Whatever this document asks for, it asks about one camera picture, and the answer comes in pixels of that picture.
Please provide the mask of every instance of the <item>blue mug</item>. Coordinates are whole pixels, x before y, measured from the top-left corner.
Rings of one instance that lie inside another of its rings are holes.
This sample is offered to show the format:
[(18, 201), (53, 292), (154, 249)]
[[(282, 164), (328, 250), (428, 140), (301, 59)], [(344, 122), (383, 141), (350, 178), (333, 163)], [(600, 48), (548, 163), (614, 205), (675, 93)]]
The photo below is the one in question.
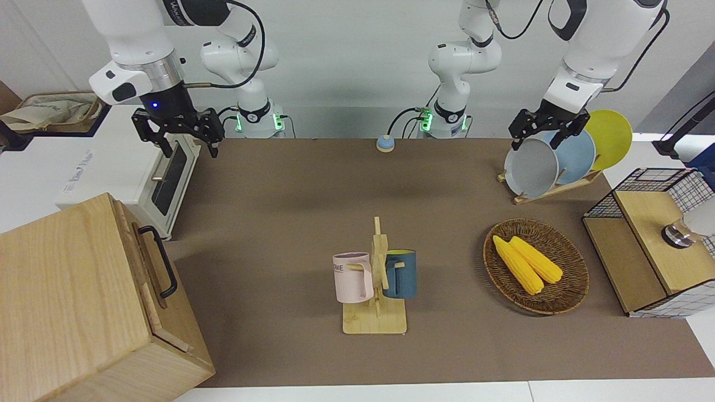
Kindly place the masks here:
[(414, 298), (417, 294), (417, 253), (414, 250), (388, 250), (385, 260), (389, 289), (383, 295), (394, 299)]

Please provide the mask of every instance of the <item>box handle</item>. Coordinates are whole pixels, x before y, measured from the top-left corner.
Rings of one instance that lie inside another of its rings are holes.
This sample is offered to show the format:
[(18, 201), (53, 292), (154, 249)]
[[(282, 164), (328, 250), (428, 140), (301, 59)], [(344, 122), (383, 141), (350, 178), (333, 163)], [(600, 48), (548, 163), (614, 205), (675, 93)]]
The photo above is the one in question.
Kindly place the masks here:
[(169, 256), (167, 255), (167, 251), (164, 249), (164, 243), (162, 242), (162, 237), (159, 235), (159, 232), (157, 229), (151, 225), (149, 226), (142, 226), (139, 228), (139, 234), (143, 235), (144, 233), (151, 232), (152, 235), (154, 236), (154, 241), (157, 243), (157, 246), (159, 247), (159, 253), (162, 254), (162, 260), (164, 261), (164, 266), (167, 269), (167, 274), (169, 276), (169, 281), (170, 285), (166, 290), (163, 290), (159, 296), (162, 297), (162, 299), (168, 298), (169, 296), (173, 295), (174, 292), (177, 291), (177, 288), (179, 287), (179, 283), (177, 282), (177, 277), (174, 274), (174, 270), (172, 268), (172, 263), (169, 261)]

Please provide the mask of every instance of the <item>mug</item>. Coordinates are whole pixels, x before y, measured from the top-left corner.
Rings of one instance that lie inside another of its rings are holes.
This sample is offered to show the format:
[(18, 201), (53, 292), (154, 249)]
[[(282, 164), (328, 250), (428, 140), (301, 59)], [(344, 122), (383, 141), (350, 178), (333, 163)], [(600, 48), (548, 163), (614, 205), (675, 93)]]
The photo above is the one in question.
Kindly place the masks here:
[(385, 261), (389, 289), (383, 295), (394, 299), (414, 298), (417, 295), (417, 253), (414, 250), (388, 250)]
[(341, 303), (361, 303), (373, 298), (373, 269), (370, 254), (364, 252), (333, 255), (335, 295)]

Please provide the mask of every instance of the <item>white lamp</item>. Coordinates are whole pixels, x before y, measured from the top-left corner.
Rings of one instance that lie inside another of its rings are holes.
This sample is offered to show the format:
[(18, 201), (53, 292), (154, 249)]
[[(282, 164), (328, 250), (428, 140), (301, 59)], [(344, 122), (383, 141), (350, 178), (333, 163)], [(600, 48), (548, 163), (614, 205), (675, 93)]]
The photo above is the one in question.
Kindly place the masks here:
[(688, 211), (680, 220), (661, 231), (663, 239), (675, 248), (688, 248), (715, 234), (715, 197)]

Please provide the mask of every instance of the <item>yellow plate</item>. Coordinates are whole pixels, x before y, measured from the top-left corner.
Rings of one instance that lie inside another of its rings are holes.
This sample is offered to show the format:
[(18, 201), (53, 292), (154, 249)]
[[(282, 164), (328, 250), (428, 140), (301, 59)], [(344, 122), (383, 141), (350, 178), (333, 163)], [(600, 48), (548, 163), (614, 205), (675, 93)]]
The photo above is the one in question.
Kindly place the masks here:
[(593, 170), (608, 169), (623, 160), (633, 142), (630, 123), (622, 114), (613, 110), (591, 112), (586, 131), (591, 134), (598, 155)]

